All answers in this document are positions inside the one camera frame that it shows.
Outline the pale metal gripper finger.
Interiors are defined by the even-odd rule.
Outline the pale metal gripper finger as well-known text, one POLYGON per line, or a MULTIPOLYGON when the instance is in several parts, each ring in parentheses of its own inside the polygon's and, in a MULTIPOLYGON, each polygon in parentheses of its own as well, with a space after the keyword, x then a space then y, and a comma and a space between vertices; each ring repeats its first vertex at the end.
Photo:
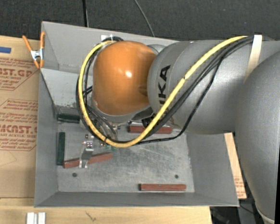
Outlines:
POLYGON ((84 155, 84 168, 87 168, 88 161, 90 160, 93 154, 93 142, 87 141, 86 148, 85 148, 85 155, 84 155))
POLYGON ((87 149, 87 142, 82 143, 82 148, 80 152, 80 157, 79 157, 79 168, 85 168, 86 161, 85 161, 85 156, 86 156, 86 149, 87 149))

